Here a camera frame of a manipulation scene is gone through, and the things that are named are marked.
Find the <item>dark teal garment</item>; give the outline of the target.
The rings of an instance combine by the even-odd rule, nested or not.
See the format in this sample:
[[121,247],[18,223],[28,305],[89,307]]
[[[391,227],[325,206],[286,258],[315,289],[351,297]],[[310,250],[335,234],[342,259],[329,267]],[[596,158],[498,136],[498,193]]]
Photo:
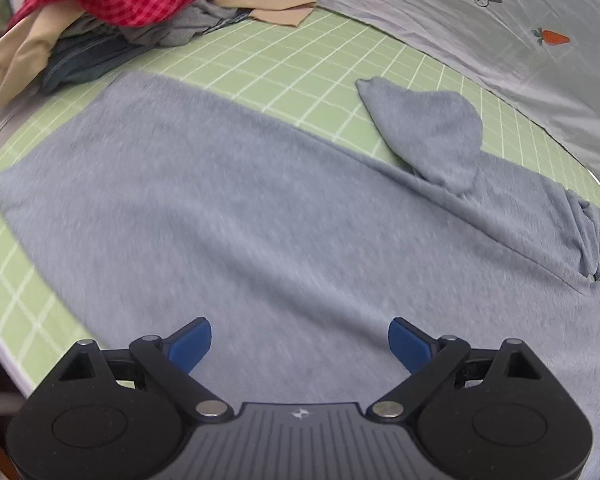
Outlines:
[[48,96],[66,84],[95,80],[148,50],[121,35],[87,32],[58,40],[38,78],[38,91]]

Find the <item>green grid cutting mat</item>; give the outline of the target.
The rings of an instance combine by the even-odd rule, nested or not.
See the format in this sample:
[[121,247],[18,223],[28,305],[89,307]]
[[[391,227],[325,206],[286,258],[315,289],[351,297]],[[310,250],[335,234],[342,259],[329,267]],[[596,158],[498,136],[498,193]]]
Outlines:
[[[381,76],[416,91],[452,90],[478,110],[483,148],[544,174],[600,207],[600,184],[540,126],[475,81],[373,27],[328,11],[300,26],[244,21],[130,63],[213,91],[391,162],[358,98],[360,78]],[[0,215],[0,363],[22,393],[31,392],[82,325],[36,273]]]

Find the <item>beige garment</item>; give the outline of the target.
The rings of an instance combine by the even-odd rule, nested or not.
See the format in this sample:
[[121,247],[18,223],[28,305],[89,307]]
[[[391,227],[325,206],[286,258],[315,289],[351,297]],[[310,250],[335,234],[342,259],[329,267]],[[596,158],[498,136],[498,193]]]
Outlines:
[[[223,8],[248,9],[248,18],[284,26],[300,25],[316,5],[315,0],[212,1]],[[7,25],[0,39],[0,108],[9,105],[27,88],[38,89],[38,78],[58,40],[87,32],[121,35],[120,27],[123,26],[108,24],[84,12],[71,0],[50,3],[14,27]]]

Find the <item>grey carrot print bedsheet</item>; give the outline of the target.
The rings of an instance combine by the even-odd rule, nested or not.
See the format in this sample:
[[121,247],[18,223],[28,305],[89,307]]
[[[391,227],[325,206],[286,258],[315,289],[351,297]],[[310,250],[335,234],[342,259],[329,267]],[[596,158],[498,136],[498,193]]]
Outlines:
[[317,0],[455,68],[600,180],[600,0]]

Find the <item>grey blue garment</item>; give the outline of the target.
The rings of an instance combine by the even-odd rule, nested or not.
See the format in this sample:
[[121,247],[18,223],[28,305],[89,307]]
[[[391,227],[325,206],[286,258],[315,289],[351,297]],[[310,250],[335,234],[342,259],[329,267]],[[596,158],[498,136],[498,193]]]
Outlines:
[[179,47],[197,36],[248,18],[244,8],[223,8],[212,0],[195,0],[168,20],[144,27],[120,27],[120,34],[143,47]]

